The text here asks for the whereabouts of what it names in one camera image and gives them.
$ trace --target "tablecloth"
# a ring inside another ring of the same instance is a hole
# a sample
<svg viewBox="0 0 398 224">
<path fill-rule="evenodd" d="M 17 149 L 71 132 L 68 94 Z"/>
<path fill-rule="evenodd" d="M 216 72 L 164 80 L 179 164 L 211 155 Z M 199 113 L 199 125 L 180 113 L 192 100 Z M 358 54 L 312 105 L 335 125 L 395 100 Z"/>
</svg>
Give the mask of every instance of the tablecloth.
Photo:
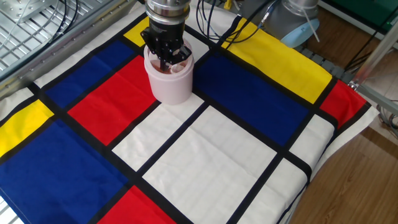
<svg viewBox="0 0 398 224">
<path fill-rule="evenodd" d="M 151 92 L 144 6 L 0 101 L 0 195 L 24 223 L 285 223 L 377 115 L 261 30 L 227 50 L 204 38 L 195 6 L 194 90 L 180 105 Z M 228 35 L 243 23 L 215 9 L 211 25 Z"/>
</svg>

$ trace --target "white rectangle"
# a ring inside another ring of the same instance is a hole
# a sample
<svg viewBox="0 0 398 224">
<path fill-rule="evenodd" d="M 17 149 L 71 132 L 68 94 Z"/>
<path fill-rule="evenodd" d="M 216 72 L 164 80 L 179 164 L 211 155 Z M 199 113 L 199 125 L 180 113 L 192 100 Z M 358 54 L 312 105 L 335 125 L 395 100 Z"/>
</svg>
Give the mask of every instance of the white rectangle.
<svg viewBox="0 0 398 224">
<path fill-rule="evenodd" d="M 226 223 L 275 155 L 209 107 L 144 178 L 193 223 Z"/>
<path fill-rule="evenodd" d="M 290 152 L 306 162 L 314 170 L 335 127 L 328 121 L 314 115 L 290 148 Z"/>
<path fill-rule="evenodd" d="M 159 105 L 113 152 L 131 168 L 138 170 L 202 103 L 202 99 L 192 94 L 182 104 Z"/>
<path fill-rule="evenodd" d="M 306 182 L 302 170 L 282 159 L 238 223 L 277 223 Z"/>
</svg>

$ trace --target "blue rectangle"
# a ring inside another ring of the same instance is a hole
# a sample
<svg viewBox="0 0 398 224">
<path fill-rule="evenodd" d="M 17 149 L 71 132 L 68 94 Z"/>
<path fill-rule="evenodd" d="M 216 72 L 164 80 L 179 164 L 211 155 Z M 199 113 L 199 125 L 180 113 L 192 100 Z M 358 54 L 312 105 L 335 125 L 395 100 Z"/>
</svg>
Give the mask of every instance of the blue rectangle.
<svg viewBox="0 0 398 224">
<path fill-rule="evenodd" d="M 59 120 L 3 163 L 0 177 L 0 194 L 25 223 L 87 223 L 127 182 Z"/>
<path fill-rule="evenodd" d="M 47 90 L 46 94 L 64 108 L 133 54 L 133 50 L 117 40 Z"/>
<path fill-rule="evenodd" d="M 225 57 L 209 58 L 193 75 L 202 92 L 284 146 L 308 109 Z"/>
</svg>

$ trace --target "red rectangle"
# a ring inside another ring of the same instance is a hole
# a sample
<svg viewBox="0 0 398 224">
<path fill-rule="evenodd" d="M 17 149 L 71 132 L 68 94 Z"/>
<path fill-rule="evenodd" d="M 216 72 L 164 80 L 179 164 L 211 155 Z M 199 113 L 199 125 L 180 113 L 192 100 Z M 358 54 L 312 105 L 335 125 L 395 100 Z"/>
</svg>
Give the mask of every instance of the red rectangle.
<svg viewBox="0 0 398 224">
<path fill-rule="evenodd" d="M 68 114 L 108 145 L 153 104 L 144 59 L 137 56 L 74 106 Z"/>
<path fill-rule="evenodd" d="M 338 80 L 320 109 L 337 119 L 338 129 L 351 119 L 366 100 L 359 96 L 347 84 Z"/>
<path fill-rule="evenodd" d="M 151 199 L 133 186 L 98 224 L 173 224 L 175 223 Z"/>
</svg>

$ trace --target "yellow square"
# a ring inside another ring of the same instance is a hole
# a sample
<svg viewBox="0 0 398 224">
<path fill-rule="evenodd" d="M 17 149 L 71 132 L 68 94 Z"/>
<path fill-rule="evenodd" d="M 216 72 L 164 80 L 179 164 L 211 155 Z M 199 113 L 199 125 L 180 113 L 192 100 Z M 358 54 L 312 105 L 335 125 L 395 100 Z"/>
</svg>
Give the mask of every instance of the yellow square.
<svg viewBox="0 0 398 224">
<path fill-rule="evenodd" d="M 141 20 L 135 27 L 133 27 L 129 32 L 125 33 L 125 38 L 131 40 L 131 42 L 135 43 L 139 47 L 145 44 L 144 40 L 142 39 L 140 33 L 146 27 L 149 27 L 149 18 L 146 17 L 145 19 Z"/>
</svg>

